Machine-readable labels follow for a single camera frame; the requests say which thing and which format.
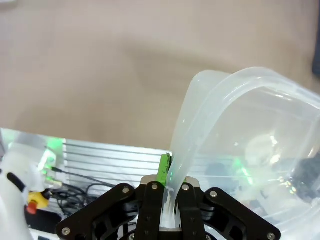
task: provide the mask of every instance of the red button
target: red button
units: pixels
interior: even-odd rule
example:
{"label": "red button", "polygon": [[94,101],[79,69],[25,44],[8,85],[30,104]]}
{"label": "red button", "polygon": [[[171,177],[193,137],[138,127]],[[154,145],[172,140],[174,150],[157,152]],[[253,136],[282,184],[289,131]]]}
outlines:
{"label": "red button", "polygon": [[26,207],[26,210],[28,213],[35,215],[37,213],[37,206],[38,203],[36,201],[29,202],[28,206]]}

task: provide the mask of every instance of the wire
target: wire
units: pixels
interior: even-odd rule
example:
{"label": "wire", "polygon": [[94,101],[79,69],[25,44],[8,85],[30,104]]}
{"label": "wire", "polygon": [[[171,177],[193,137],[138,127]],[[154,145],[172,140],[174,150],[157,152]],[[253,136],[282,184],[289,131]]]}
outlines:
{"label": "wire", "polygon": [[73,172],[63,171],[63,170],[61,170],[61,169],[59,169],[57,167],[54,167],[54,166],[51,168],[51,170],[56,172],[56,173],[64,173],[64,174],[68,174],[68,175],[71,175],[71,176],[76,176],[76,177],[80,177],[80,178],[83,178],[83,179],[88,179],[88,180],[103,184],[103,185],[105,185],[106,187],[109,187],[109,188],[114,188],[116,186],[114,184],[110,184],[110,183],[107,183],[107,182],[104,182],[104,181],[100,181],[100,180],[95,179],[95,178],[90,177],[90,176],[84,176],[84,175],[73,173]]}
{"label": "wire", "polygon": [[62,213],[68,217],[98,198],[97,196],[89,194],[89,190],[93,186],[109,187],[109,184],[93,183],[90,184],[84,191],[77,186],[62,183],[61,188],[50,190],[51,198],[56,199]]}
{"label": "wire", "polygon": [[89,192],[89,189],[92,188],[93,186],[104,186],[104,187],[109,187],[108,185],[106,184],[103,184],[103,183],[93,183],[93,184],[90,184],[86,190],[85,190],[85,194],[88,195],[88,192]]}

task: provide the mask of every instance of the yellow component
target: yellow component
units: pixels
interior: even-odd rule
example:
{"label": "yellow component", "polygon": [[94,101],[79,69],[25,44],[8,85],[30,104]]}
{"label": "yellow component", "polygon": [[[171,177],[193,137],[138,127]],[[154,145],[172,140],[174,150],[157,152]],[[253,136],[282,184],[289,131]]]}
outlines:
{"label": "yellow component", "polygon": [[30,203],[31,201],[35,201],[37,203],[38,209],[43,209],[49,204],[49,200],[45,199],[44,196],[42,196],[41,192],[29,192],[28,203]]}

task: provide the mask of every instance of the beige table surface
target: beige table surface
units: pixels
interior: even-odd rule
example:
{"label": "beige table surface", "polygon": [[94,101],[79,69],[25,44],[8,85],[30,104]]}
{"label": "beige table surface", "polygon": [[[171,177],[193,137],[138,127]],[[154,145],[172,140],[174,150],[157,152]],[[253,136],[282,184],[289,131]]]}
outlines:
{"label": "beige table surface", "polygon": [[168,149],[189,83],[263,66],[320,93],[317,0],[0,4],[0,127]]}

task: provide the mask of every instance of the white plastic object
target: white plastic object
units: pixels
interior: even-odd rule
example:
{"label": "white plastic object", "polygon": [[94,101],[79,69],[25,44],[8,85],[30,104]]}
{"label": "white plastic object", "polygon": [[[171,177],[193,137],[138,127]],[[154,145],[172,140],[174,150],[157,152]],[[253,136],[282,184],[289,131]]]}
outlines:
{"label": "white plastic object", "polygon": [[173,134],[162,225],[173,225],[190,173],[280,229],[282,240],[320,233],[320,97],[263,67],[194,77]]}
{"label": "white plastic object", "polygon": [[[24,209],[29,191],[42,192],[45,189],[36,167],[45,153],[45,143],[37,135],[22,133],[3,157],[0,164],[1,239],[33,239]],[[14,174],[24,184],[24,188],[20,190],[13,184],[8,174]]]}

